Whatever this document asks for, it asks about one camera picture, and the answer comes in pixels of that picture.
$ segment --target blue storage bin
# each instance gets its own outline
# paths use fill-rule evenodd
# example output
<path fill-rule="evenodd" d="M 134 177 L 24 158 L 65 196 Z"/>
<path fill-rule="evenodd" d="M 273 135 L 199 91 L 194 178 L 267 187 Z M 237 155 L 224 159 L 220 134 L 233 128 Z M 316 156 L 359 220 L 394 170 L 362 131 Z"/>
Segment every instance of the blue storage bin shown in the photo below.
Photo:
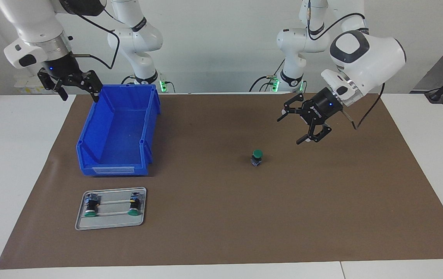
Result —
<path fill-rule="evenodd" d="M 84 175 L 146 175 L 160 99 L 154 85 L 105 85 L 77 143 Z"/>

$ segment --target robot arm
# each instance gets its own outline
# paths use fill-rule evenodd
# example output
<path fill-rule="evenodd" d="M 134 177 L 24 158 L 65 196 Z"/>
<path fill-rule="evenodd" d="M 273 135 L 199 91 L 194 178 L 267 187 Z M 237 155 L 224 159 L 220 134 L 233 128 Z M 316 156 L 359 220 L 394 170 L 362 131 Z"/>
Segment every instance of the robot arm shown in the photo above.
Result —
<path fill-rule="evenodd" d="M 134 70 L 136 83 L 156 84 L 165 91 L 161 74 L 155 68 L 153 59 L 146 52 L 159 50 L 163 46 L 163 37 L 142 14 L 138 0 L 112 0 L 113 10 L 118 21 L 128 28 L 118 28 L 115 33 L 120 37 L 119 51 L 130 62 Z M 108 44 L 117 47 L 116 39 L 108 35 Z"/>
<path fill-rule="evenodd" d="M 319 142 L 331 132 L 331 127 L 325 123 L 326 119 L 342 111 L 344 106 L 351 106 L 370 90 L 390 79 L 406 63 L 405 51 L 396 39 L 377 38 L 369 35 L 363 18 L 363 0 L 310 0 L 309 3 L 311 4 L 310 8 L 305 7 L 303 3 L 300 13 L 301 16 L 303 9 L 308 11 L 307 24 L 310 26 L 310 30 L 304 33 L 306 44 L 310 41 L 326 40 L 326 37 L 317 39 L 320 35 L 316 34 L 311 27 L 314 17 L 313 7 L 321 7 L 325 3 L 333 9 L 335 17 L 342 20 L 343 33 L 335 38 L 330 46 L 330 55 L 338 72 L 326 69 L 321 74 L 328 86 L 310 100 L 304 100 L 302 93 L 300 93 L 284 104 L 282 117 L 278 121 L 288 114 L 299 114 L 309 125 L 308 134 L 300 138 L 297 144 L 304 141 Z M 318 13 L 318 16 L 321 21 L 322 11 Z M 281 79 L 280 84 L 284 84 L 286 87 L 285 77 L 287 75 L 285 71 L 284 67 L 279 79 Z M 297 84 L 290 84 L 289 88 L 295 90 Z M 302 102 L 301 107 L 292 108 L 291 104 L 294 102 Z M 323 128 L 315 134 L 317 125 L 321 125 Z"/>
<path fill-rule="evenodd" d="M 0 9 L 19 37 L 4 49 L 6 58 L 17 69 L 42 63 L 43 68 L 38 72 L 41 83 L 63 100 L 68 97 L 62 87 L 66 85 L 90 92 L 97 102 L 103 85 L 93 70 L 80 70 L 55 12 L 95 16 L 104 8 L 100 0 L 0 0 Z"/>
<path fill-rule="evenodd" d="M 324 17 L 328 3 L 326 0 L 313 0 L 310 5 L 313 17 L 310 20 L 312 35 L 322 35 L 325 27 Z M 299 11 L 299 18 L 306 24 L 308 2 L 304 0 Z M 285 64 L 278 73 L 278 90 L 294 92 L 298 90 L 304 76 L 306 58 L 304 53 L 319 53 L 330 44 L 330 35 L 325 33 L 319 40 L 311 40 L 307 28 L 288 28 L 280 31 L 277 44 L 285 54 Z"/>

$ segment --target green button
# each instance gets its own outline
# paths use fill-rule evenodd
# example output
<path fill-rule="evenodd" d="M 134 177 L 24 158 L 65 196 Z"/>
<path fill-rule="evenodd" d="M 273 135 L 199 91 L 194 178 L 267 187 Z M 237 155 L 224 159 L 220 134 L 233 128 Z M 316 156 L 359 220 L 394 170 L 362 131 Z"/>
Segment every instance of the green button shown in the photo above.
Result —
<path fill-rule="evenodd" d="M 139 216 L 139 212 L 137 210 L 129 210 L 128 214 L 130 216 Z"/>
<path fill-rule="evenodd" d="M 96 212 L 90 211 L 90 212 L 86 212 L 84 214 L 84 217 L 95 217 L 96 216 Z"/>
<path fill-rule="evenodd" d="M 256 159 L 259 159 L 259 158 L 263 157 L 263 152 L 261 150 L 254 150 L 253 156 Z"/>

